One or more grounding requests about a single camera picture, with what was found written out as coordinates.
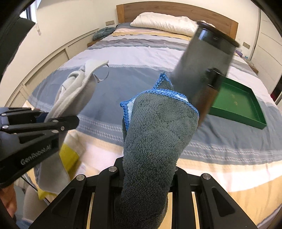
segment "blue stitched edge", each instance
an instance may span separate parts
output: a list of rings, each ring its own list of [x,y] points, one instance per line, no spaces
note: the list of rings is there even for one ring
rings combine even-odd
[[[189,103],[188,101],[185,100],[185,99],[187,99],[185,95],[183,95],[183,94],[181,94],[179,92],[168,90],[168,89],[149,89],[149,90],[146,90],[146,91],[143,91],[143,92],[139,93],[137,96],[134,96],[130,100],[126,100],[126,101],[123,101],[123,102],[120,103],[120,106],[124,110],[124,123],[125,123],[126,130],[128,130],[128,128],[129,128],[129,118],[128,118],[129,115],[128,115],[127,104],[129,102],[131,102],[132,100],[136,99],[139,95],[141,95],[143,93],[153,93],[153,94],[165,95],[165,96],[171,97],[173,99],[182,101],[182,102],[184,102],[186,105],[188,105],[190,108],[192,108],[192,110],[194,110],[197,113],[197,116],[198,116],[198,119],[199,119],[199,112],[198,112],[198,110],[191,103]]]
[[[173,87],[173,85],[172,85],[170,79],[166,76],[166,73],[165,73],[165,72],[162,72],[162,73],[160,74],[159,79],[158,79],[157,82],[154,84],[153,89],[157,89],[158,86],[159,86],[164,80],[168,81],[168,82],[170,83],[170,85]]]

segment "dark cylindrical container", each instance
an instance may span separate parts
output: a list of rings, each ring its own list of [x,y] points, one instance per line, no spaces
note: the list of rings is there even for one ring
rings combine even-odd
[[[218,29],[198,21],[198,29],[170,75],[174,90],[198,109],[199,124],[209,112],[239,44]]]

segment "green tray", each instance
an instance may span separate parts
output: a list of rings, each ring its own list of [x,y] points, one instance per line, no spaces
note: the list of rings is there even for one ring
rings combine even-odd
[[[210,115],[263,129],[265,117],[253,91],[234,80],[224,78]]]

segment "cable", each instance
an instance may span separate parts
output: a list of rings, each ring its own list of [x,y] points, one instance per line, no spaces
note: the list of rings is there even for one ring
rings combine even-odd
[[[37,189],[36,189],[31,183],[29,183],[29,182],[27,181],[27,179],[23,178],[23,176],[21,176],[21,178],[22,178],[26,183],[28,183],[28,184],[37,192]]]

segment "container lid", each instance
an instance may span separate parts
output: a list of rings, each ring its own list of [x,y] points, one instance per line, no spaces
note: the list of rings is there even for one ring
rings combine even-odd
[[[217,36],[219,36],[219,37],[221,37],[221,38],[227,40],[227,41],[228,41],[229,43],[231,43],[233,46],[235,46],[235,47],[237,47],[237,48],[240,46],[237,41],[235,41],[233,38],[231,38],[231,37],[228,36],[227,34],[225,34],[225,33],[221,32],[221,31],[219,31],[217,28],[215,28],[215,27],[213,27],[213,26],[211,26],[211,25],[209,25],[209,24],[207,24],[207,23],[204,23],[204,22],[202,22],[202,21],[197,21],[197,24],[198,24],[199,27],[204,28],[204,29],[207,29],[207,30],[209,30],[209,31],[211,31],[211,32],[213,32],[213,33],[215,33]]]

